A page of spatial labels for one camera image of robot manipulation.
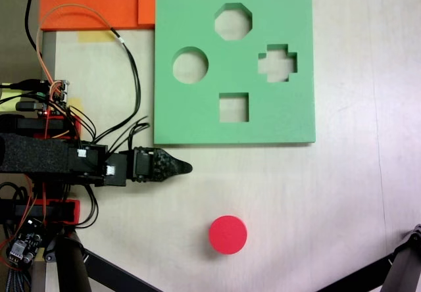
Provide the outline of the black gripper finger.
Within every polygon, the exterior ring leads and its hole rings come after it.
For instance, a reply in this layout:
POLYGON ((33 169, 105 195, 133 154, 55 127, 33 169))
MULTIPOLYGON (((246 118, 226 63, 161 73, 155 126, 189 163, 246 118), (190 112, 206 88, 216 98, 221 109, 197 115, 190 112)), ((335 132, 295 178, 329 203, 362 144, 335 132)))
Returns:
POLYGON ((189 174, 192 170, 190 163, 174 158, 163 149, 153 151, 152 182, 163 182, 173 176, 189 174))

